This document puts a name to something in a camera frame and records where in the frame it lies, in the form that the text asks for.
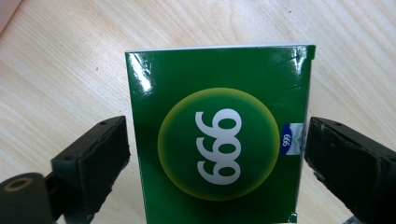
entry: blue label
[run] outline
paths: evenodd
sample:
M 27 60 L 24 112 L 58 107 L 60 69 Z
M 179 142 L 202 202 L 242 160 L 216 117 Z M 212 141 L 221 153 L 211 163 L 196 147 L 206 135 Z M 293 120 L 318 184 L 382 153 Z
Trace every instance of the blue label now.
M 280 155 L 300 155 L 303 142 L 303 123 L 289 123 L 283 125 L 280 138 Z

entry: cardboard box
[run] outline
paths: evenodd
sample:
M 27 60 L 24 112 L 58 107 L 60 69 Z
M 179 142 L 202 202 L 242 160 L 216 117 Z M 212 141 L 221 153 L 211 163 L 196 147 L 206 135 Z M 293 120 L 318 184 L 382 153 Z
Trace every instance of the cardboard box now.
M 125 53 L 148 223 L 296 222 L 312 45 Z

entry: white numbers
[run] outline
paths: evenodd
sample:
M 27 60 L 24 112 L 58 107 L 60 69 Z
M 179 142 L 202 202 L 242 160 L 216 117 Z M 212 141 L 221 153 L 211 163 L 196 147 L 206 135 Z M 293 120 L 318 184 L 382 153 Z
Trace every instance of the white numbers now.
M 235 137 L 241 130 L 242 120 L 239 114 L 232 109 L 222 109 L 215 114 L 212 119 L 212 127 L 206 126 L 202 121 L 204 112 L 195 113 L 195 123 L 198 128 L 211 137 L 216 138 L 213 143 L 212 151 L 204 147 L 204 137 L 198 137 L 196 145 L 199 152 L 208 160 L 213 161 L 215 166 L 213 168 L 213 175 L 208 174 L 204 169 L 204 161 L 198 161 L 197 168 L 200 175 L 208 182 L 216 185 L 229 185 L 232 184 L 241 174 L 241 168 L 235 159 L 241 153 L 241 143 Z M 219 123 L 224 119 L 232 119 L 235 126 L 231 129 L 222 129 Z M 234 151 L 231 153 L 222 153 L 219 148 L 222 145 L 234 146 Z M 233 175 L 221 175 L 219 170 L 222 168 L 231 168 L 234 170 Z
M 285 134 L 285 135 L 283 135 L 283 143 L 282 143 L 282 146 L 283 146 L 283 147 L 288 147 L 288 146 L 290 146 L 290 141 L 291 141 L 291 136 L 290 136 L 290 134 Z

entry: wooden table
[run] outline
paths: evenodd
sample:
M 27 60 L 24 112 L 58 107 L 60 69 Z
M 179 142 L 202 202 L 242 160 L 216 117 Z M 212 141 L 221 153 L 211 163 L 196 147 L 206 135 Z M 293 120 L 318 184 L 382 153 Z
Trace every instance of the wooden table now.
M 132 159 L 93 223 L 146 222 L 127 49 L 316 44 L 308 116 L 395 149 L 396 3 L 325 2 L 22 1 L 0 35 L 0 180 L 46 175 L 91 126 L 125 115 Z M 306 164 L 297 211 L 299 223 L 351 217 Z

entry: screw hole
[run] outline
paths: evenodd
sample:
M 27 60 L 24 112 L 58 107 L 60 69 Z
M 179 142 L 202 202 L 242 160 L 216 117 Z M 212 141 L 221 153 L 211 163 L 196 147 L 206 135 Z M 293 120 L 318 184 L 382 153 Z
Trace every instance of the screw hole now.
M 29 186 L 33 182 L 33 179 L 30 177 L 21 177 L 19 179 L 15 179 L 11 181 L 4 187 L 5 191 L 14 192 L 20 189 L 24 189 L 26 186 Z

